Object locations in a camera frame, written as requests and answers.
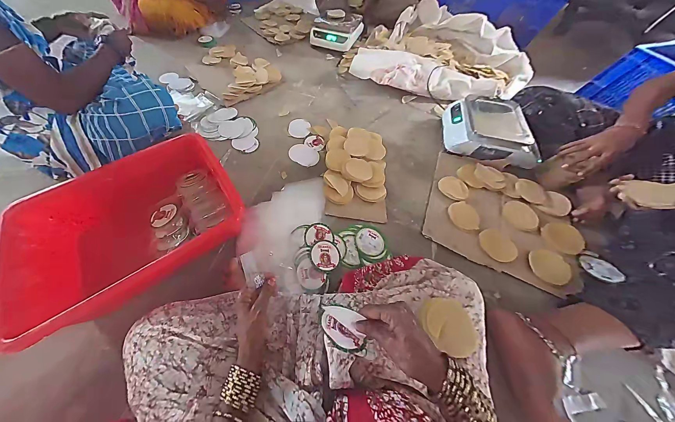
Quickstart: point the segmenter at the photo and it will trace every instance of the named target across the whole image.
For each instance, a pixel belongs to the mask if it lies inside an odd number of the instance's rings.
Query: blue patterned fabric
[[[98,49],[98,41],[68,36],[49,45],[1,2],[0,18],[58,72],[84,63]],[[79,176],[128,156],[181,126],[168,91],[135,72],[132,58],[116,66],[98,97],[74,115],[39,107],[0,81],[0,149],[54,178]]]

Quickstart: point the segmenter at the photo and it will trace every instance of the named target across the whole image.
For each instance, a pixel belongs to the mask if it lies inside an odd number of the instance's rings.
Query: digital weighing scale
[[[507,158],[512,165],[534,168],[542,161],[536,139],[514,101],[468,95],[442,114],[447,151],[477,160]]]
[[[326,14],[314,19],[309,43],[336,51],[348,51],[364,31],[363,16],[350,14],[331,18]]]

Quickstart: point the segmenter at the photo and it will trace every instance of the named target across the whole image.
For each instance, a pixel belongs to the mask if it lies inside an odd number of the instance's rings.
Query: white plastic bag
[[[505,85],[499,80],[476,79],[405,51],[364,48],[353,58],[349,72],[418,95],[429,96],[430,91],[435,98],[449,101],[469,94],[508,100],[532,79],[530,59],[514,43],[511,29],[497,29],[485,15],[451,15],[436,0],[421,0],[400,15],[386,45],[399,45],[407,34],[451,43],[455,56],[463,56],[468,64],[487,64],[506,72],[510,81]]]

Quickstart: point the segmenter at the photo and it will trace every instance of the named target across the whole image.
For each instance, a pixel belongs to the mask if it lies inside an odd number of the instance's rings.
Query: bracelet
[[[261,382],[262,376],[239,365],[231,365],[223,389],[220,390],[220,400],[246,413],[257,402]]]
[[[452,417],[462,414],[471,422],[496,422],[491,399],[475,387],[473,377],[468,371],[449,356],[447,376],[442,383],[442,389],[432,400],[444,405]]]
[[[233,416],[230,413],[223,413],[219,410],[212,412],[212,417],[222,417],[223,419],[232,420],[233,422],[244,422],[240,417]]]
[[[632,123],[619,123],[619,122],[617,122],[617,123],[614,123],[614,125],[611,126],[608,129],[612,129],[612,128],[617,128],[617,129],[618,128],[629,128],[629,129],[634,129],[636,131],[639,131],[642,134],[647,134],[647,128],[643,128],[640,125],[635,125],[635,124],[632,124]]]

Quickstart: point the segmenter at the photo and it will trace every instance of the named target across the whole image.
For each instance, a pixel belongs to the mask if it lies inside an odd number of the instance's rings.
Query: cardboard sheet
[[[385,200],[366,202],[358,195],[355,195],[353,200],[346,205],[337,205],[326,200],[325,214],[365,222],[387,223],[387,203]]]
[[[229,91],[228,84],[233,83],[234,80],[230,64],[218,63],[212,66],[208,66],[207,64],[187,64],[186,68],[189,71],[189,74],[200,83],[200,86],[203,89],[210,91],[222,99],[226,104],[226,107],[231,107],[234,104],[238,104],[242,101],[249,100],[249,98],[271,91],[283,83],[285,79],[283,78],[277,82],[266,83],[265,85],[262,85],[260,91],[254,92],[253,94],[242,93],[233,100],[228,100],[223,98],[223,93]]]
[[[463,231],[455,227],[449,220],[447,208],[455,201],[447,198],[436,187],[439,179],[445,176],[455,176],[457,169],[465,164],[475,162],[472,158],[452,156],[445,152],[439,154],[436,161],[436,171],[434,172],[434,184],[431,187],[429,202],[426,208],[426,218],[424,220],[423,235],[434,242],[449,248],[458,254],[463,255],[476,264],[489,266],[496,271],[507,273],[518,278],[525,283],[536,286],[558,297],[565,297],[568,294],[582,291],[583,283],[579,276],[579,270],[576,260],[568,255],[563,255],[567,262],[572,265],[572,280],[564,286],[555,286],[539,279],[530,270],[527,255],[528,252],[535,249],[545,248],[545,242],[539,232],[527,233],[512,227],[504,218],[502,218],[502,205],[512,198],[492,192],[487,189],[470,189],[470,196],[466,202],[478,211],[481,216],[481,228],[498,228],[502,233],[508,235],[512,242],[518,247],[518,257],[512,262],[501,263],[493,260],[486,252],[483,252],[479,246],[478,231]],[[538,214],[539,226],[543,227],[549,222],[567,222],[567,217],[554,217],[543,214],[538,209],[533,208]]]

